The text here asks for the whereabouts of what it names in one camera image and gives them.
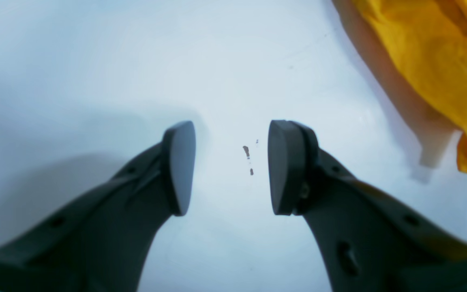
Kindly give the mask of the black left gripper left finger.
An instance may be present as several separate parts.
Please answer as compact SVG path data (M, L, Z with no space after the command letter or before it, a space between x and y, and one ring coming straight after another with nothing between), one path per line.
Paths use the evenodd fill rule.
M109 181L0 247L0 292L135 292L150 246L189 210L193 122L167 128Z

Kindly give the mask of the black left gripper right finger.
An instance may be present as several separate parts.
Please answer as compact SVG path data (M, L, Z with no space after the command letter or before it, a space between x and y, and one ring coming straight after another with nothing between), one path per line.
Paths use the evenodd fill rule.
M299 215L334 292L467 292L467 243L355 177L303 124L273 120L268 169L275 215Z

